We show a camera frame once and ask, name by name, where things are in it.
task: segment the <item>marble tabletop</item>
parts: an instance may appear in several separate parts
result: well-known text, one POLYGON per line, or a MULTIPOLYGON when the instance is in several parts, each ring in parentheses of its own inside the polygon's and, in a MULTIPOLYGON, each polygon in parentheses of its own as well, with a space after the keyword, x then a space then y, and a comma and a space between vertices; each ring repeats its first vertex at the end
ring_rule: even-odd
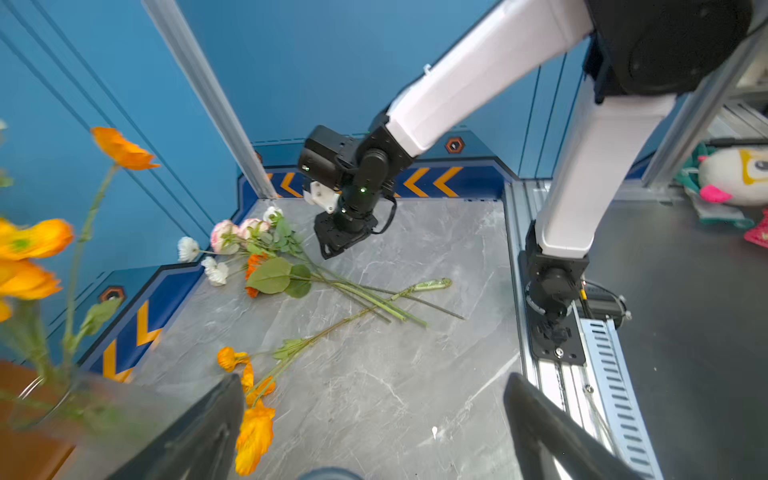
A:
MULTIPOLYGON (((386 218, 383 203, 378 218, 386 218)), ((319 261, 317 208, 260 200, 251 216, 273 204, 319 261)), ((466 320, 402 299, 428 328, 369 314, 318 342, 265 398, 276 409, 275 437, 251 477, 294 480, 336 466, 366 479, 520 478, 502 405, 509 373, 521 369, 502 203, 402 201, 385 234, 323 265, 395 291, 451 278, 449 289, 419 295, 466 320)), ((359 310, 329 287, 314 286, 300 300, 263 293, 252 300, 243 287, 242 273, 225 286, 201 282, 135 369, 134 383, 192 402, 222 375, 219 349, 268 352, 359 310)), ((256 377, 273 364, 256 356, 256 377)), ((230 477, 239 478, 234 469, 230 477)))

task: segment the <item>robotic arm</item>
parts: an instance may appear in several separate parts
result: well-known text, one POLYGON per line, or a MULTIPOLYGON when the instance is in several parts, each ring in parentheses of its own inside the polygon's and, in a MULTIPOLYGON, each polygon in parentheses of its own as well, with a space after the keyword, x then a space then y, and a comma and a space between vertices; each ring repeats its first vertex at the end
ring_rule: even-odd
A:
POLYGON ((501 0, 400 92, 365 138, 318 126, 307 139, 299 167, 305 197, 326 208, 315 220, 323 257, 383 233, 396 212, 397 174, 510 84, 591 35, 574 127, 524 258, 536 330, 561 345, 594 232, 634 158, 677 94, 695 89, 743 40, 752 11, 751 0, 501 0), (392 210, 375 231, 380 197, 392 210))

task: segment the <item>metal post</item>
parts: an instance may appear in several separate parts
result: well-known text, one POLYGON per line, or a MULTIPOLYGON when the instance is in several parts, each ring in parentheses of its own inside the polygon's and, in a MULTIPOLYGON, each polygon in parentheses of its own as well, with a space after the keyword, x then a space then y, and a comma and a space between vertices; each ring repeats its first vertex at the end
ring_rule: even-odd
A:
POLYGON ((768 40, 768 28, 745 40, 728 60, 699 84, 688 97, 670 130, 661 141, 641 180, 644 187, 665 190, 690 152, 707 134, 717 112, 750 62, 768 40))
POLYGON ((144 7, 256 195, 277 198, 275 187, 266 177, 243 126, 175 0, 144 0, 144 7))

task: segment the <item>black mat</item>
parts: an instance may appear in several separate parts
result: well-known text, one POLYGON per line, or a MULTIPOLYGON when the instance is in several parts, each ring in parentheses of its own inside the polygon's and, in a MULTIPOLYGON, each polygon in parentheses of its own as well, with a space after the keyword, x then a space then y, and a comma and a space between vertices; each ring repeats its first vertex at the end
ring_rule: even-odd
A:
POLYGON ((686 203, 614 202, 589 279, 627 297, 619 330, 666 480, 764 478, 768 250, 686 203))

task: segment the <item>pink rose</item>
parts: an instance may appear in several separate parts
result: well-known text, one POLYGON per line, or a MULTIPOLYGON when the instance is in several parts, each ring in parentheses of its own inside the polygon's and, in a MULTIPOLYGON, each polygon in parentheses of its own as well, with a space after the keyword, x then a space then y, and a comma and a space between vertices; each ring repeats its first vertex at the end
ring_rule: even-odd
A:
POLYGON ((247 218, 240 224, 240 229, 238 230, 237 235, 243 240, 248 240, 250 238, 249 229, 253 229, 254 232, 266 232, 270 229, 270 223, 259 220, 258 218, 247 218))
POLYGON ((230 233, 237 234, 237 225, 231 221, 224 220, 216 224, 214 231, 210 233, 210 247, 214 249, 214 252, 224 255, 231 255, 237 252, 240 248, 237 243, 230 243, 226 247, 224 246, 224 235, 230 233))

